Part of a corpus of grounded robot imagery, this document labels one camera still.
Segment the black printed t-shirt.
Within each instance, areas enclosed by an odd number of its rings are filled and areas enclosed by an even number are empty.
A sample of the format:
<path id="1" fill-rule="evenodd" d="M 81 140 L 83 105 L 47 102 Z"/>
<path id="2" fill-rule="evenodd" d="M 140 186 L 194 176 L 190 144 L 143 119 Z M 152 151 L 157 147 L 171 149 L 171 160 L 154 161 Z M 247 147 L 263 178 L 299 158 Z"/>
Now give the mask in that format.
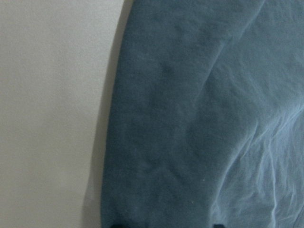
<path id="1" fill-rule="evenodd" d="M 303 1 L 136 0 L 101 199 L 104 228 L 303 227 Z"/>

